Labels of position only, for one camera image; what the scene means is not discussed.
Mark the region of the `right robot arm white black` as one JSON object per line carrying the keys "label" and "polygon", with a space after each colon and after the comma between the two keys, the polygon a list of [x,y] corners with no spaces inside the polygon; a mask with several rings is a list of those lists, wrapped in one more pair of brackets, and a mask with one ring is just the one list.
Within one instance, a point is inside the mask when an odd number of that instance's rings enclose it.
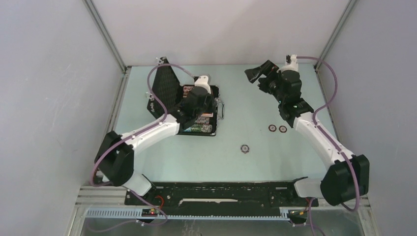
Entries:
{"label": "right robot arm white black", "polygon": [[302,81],[295,60],[282,68],[267,60],[262,65],[245,70],[250,83],[272,95],[281,118],[301,134],[323,162],[323,179],[302,178],[286,192],[288,203],[300,205],[306,197],[323,198],[332,206],[358,201],[369,191],[370,162],[365,155],[355,155],[337,141],[317,119],[315,111],[301,96]]}

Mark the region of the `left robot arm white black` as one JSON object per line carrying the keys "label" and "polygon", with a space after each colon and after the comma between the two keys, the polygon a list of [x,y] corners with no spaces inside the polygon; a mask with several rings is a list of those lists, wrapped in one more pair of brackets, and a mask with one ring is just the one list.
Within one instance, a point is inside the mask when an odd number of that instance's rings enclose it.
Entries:
{"label": "left robot arm white black", "polygon": [[115,131],[107,133],[94,160],[92,172],[100,170],[106,177],[107,181],[101,183],[102,186],[122,186],[135,192],[142,204],[153,203],[153,184],[135,170],[135,155],[191,127],[202,114],[214,112],[215,107],[216,101],[211,92],[195,86],[179,103],[165,109],[158,120],[121,135]]}

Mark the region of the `poker chip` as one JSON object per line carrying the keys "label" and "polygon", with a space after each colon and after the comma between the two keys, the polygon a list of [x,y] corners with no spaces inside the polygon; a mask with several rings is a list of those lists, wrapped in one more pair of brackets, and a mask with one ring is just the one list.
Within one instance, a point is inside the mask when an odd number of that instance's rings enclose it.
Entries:
{"label": "poker chip", "polygon": [[240,150],[241,150],[242,153],[248,153],[248,152],[250,152],[250,147],[248,145],[242,145],[240,147]]}
{"label": "poker chip", "polygon": [[277,127],[274,124],[270,124],[268,126],[268,129],[269,129],[270,132],[275,132],[277,130]]}
{"label": "poker chip", "polygon": [[281,132],[281,133],[286,133],[287,132],[287,127],[286,126],[284,126],[284,125],[281,125],[281,126],[279,126],[279,131]]}

